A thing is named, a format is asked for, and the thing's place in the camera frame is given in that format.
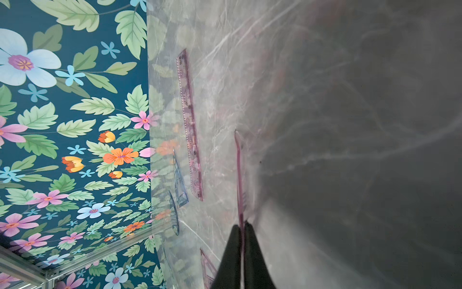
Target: floral wallpaper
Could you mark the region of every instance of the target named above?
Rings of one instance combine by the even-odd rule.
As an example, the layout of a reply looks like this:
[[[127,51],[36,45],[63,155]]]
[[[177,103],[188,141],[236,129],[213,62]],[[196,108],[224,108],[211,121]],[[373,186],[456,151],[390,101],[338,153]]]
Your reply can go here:
[[[0,0],[0,245],[32,264],[69,263],[165,214],[150,189],[175,143],[149,148],[163,106],[149,109],[146,31],[145,0]],[[144,289],[148,275],[164,288],[146,242],[58,288]],[[0,273],[0,289],[17,282]]]

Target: pink ruler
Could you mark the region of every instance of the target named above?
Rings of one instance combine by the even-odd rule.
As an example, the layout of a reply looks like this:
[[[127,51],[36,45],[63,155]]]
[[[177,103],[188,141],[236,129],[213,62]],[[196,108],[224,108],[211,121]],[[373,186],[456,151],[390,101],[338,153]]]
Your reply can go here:
[[[188,142],[189,172],[191,173],[192,193],[203,201],[201,163],[197,144],[196,121],[194,118],[193,94],[189,78],[188,54],[183,50],[176,58],[176,68],[180,80],[180,93],[183,105],[184,128]]]

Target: flower center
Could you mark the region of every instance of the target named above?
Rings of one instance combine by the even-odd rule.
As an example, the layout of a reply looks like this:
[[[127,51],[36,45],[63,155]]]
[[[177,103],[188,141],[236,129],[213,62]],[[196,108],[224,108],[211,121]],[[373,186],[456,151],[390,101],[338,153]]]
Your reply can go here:
[[[22,71],[32,70],[34,68],[34,64],[30,59],[22,55],[12,55],[8,58],[8,63],[14,68]]]

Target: grey marble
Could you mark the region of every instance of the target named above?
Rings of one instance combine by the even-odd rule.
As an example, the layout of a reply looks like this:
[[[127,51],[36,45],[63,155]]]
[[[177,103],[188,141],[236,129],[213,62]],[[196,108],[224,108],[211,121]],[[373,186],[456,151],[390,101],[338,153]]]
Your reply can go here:
[[[203,287],[199,248],[218,267],[237,222],[235,129],[277,288],[462,286],[462,2],[148,6],[166,27],[160,49],[148,29],[150,82],[170,106],[177,78],[153,67],[189,51],[204,179],[166,237],[176,286]]]

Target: light blue flower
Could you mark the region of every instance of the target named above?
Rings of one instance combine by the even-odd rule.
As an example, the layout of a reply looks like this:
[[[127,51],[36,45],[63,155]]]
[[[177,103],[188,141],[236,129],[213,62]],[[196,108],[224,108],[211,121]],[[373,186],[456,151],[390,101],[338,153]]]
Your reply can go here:
[[[94,204],[96,204],[96,202],[94,202],[94,201],[85,201],[85,204],[83,205],[83,207],[85,207],[85,206],[91,207],[91,206],[93,206]]]
[[[114,201],[108,201],[108,205],[111,205],[111,206],[115,206],[116,204],[118,204],[119,202],[114,200]]]
[[[136,7],[137,5],[141,6],[141,9],[143,9],[144,12],[146,12],[146,0],[131,0],[130,5],[133,7]]]
[[[37,210],[37,209],[30,209],[30,211],[24,212],[24,214],[27,214],[27,216],[30,217],[30,216],[32,216],[32,215],[38,215],[38,212],[40,212],[40,210]]]
[[[53,219],[54,217],[57,217],[58,216],[58,213],[54,212],[54,213],[47,213],[44,217],[40,218],[40,219],[47,219],[47,220],[51,220]]]
[[[81,178],[91,177],[91,175],[94,173],[95,172],[92,172],[91,169],[86,170],[86,172],[79,172],[79,174],[82,175]]]
[[[132,269],[135,269],[135,266],[132,266],[132,265],[133,265],[133,263],[130,263],[130,265],[127,265],[124,273],[127,273],[127,272],[131,273]]]
[[[93,281],[92,281],[93,278],[94,278],[94,277],[91,277],[91,278],[90,278],[90,277],[87,277],[87,281],[83,282],[82,284],[85,285],[85,286],[88,288],[88,286],[89,286],[90,284],[93,284]]]
[[[108,53],[111,53],[112,58],[116,59],[117,56],[114,53],[120,53],[119,49],[114,49],[114,42],[111,41],[109,43],[109,46],[106,44],[106,42],[101,41],[101,45],[106,48],[101,51],[102,55],[106,55]]]
[[[69,154],[76,154],[76,153],[79,153],[79,154],[84,154],[84,150],[86,150],[86,148],[81,148],[79,145],[75,145],[75,147],[67,147],[67,149],[70,149],[71,152]]]
[[[46,96],[42,95],[42,94],[47,93],[46,89],[41,89],[41,90],[37,91],[37,88],[32,83],[29,83],[28,87],[29,87],[30,91],[25,90],[25,89],[20,89],[20,90],[18,90],[18,92],[20,94],[31,95],[30,101],[32,101],[32,102],[37,102],[37,100],[38,100],[37,97],[39,97],[39,98],[41,98],[43,100],[49,100]]]
[[[117,263],[111,264],[111,269],[109,269],[109,272],[111,272],[111,271],[115,272],[117,270],[117,268],[119,268],[119,266],[117,266]]]
[[[19,178],[22,178],[24,177],[25,175],[17,175],[16,173],[14,172],[11,172],[9,174],[2,174],[0,175],[0,178],[4,178],[3,180],[3,183],[9,183],[11,182],[11,180],[15,181],[15,182],[20,182],[21,180]]]
[[[77,77],[84,77],[85,73],[78,72],[78,73],[74,74],[74,66],[72,66],[72,65],[67,66],[67,72],[68,73],[65,73],[64,71],[60,71],[60,70],[55,71],[56,75],[58,75],[59,77],[67,78],[66,79],[66,85],[67,86],[71,86],[74,83],[74,81],[77,82],[78,85],[83,85],[84,84],[83,81],[81,81]]]
[[[86,272],[85,269],[82,269],[79,272],[77,272],[77,278],[82,278],[84,276],[85,272]]]

